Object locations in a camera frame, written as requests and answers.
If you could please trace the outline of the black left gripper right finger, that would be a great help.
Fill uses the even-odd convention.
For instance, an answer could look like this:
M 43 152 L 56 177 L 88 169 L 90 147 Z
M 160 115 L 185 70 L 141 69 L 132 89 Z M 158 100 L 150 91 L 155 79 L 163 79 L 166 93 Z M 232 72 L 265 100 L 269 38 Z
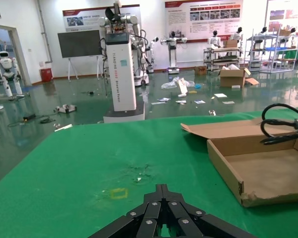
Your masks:
M 253 238 L 246 232 L 212 214 L 206 213 L 185 202 L 182 194 L 169 191 L 162 185 L 163 199 L 167 202 L 168 214 L 179 225 L 181 236 L 193 238 Z

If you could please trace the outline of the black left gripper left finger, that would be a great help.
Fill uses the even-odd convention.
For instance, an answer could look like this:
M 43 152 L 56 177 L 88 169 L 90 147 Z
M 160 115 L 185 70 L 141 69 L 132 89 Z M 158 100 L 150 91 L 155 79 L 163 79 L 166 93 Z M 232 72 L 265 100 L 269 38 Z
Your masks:
M 157 238 L 161 235 L 162 185 L 144 195 L 144 202 L 106 225 L 91 238 Z

